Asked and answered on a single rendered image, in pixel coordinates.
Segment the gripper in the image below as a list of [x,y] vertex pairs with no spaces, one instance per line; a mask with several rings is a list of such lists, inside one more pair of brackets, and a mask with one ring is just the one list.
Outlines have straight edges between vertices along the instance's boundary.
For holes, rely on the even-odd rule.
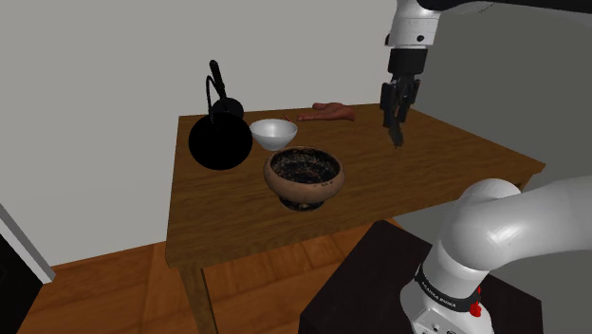
[[[421,80],[416,75],[424,71],[427,48],[392,48],[387,72],[392,75],[389,83],[383,83],[379,107],[383,111],[383,127],[395,147],[401,147],[404,139],[400,122],[405,122],[410,107],[416,102]],[[402,88],[398,99],[398,87]]]

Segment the brown bowl with dark inside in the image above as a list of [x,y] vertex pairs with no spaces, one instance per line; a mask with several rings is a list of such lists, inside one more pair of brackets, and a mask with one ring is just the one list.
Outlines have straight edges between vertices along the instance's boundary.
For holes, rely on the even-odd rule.
[[344,168],[335,156],[307,146],[273,153],[264,164],[263,176],[280,203],[296,212],[318,210],[345,181]]

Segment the reddish brown hand figure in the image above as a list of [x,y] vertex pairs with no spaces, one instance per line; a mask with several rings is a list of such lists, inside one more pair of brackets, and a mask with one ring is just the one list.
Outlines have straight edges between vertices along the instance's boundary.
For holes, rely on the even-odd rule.
[[340,102],[314,102],[313,111],[299,114],[298,121],[354,121],[356,118],[355,109]]

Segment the dark cabinet with grey top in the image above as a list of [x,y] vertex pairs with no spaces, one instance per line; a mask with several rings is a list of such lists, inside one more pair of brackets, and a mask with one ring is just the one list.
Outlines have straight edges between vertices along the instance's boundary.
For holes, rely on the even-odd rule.
[[17,334],[55,272],[0,204],[0,334]]

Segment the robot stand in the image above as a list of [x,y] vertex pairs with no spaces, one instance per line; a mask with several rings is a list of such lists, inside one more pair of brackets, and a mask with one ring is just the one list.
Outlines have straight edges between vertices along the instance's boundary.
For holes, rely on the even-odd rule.
[[[431,247],[385,220],[375,222],[303,310],[298,334],[414,334],[399,294]],[[494,334],[544,334],[537,298],[492,275],[481,296]]]

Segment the white bowl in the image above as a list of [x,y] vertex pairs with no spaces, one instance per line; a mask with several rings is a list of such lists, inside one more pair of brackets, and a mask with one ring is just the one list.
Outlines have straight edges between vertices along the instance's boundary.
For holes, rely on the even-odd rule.
[[266,150],[278,151],[295,138],[298,127],[295,123],[279,119],[264,119],[250,125],[253,138]]

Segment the black desk lamp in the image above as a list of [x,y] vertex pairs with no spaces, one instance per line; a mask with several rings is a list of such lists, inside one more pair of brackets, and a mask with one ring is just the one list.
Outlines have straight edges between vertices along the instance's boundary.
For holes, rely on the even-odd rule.
[[205,168],[225,171],[240,165],[250,154],[252,134],[244,121],[243,105],[227,95],[219,64],[209,61],[206,78],[208,113],[192,127],[189,149]]

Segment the brown wooden table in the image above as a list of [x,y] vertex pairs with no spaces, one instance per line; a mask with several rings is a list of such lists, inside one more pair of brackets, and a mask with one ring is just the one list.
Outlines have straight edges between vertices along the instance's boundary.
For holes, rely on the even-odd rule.
[[268,151],[254,146],[228,171],[196,163],[195,117],[178,120],[165,257],[178,269],[200,334],[217,334],[206,267],[455,200],[474,182],[525,186],[544,164],[444,121],[411,111],[395,147],[374,104],[354,121],[304,121],[295,143],[336,156],[345,182],[313,212],[283,207],[263,179]]

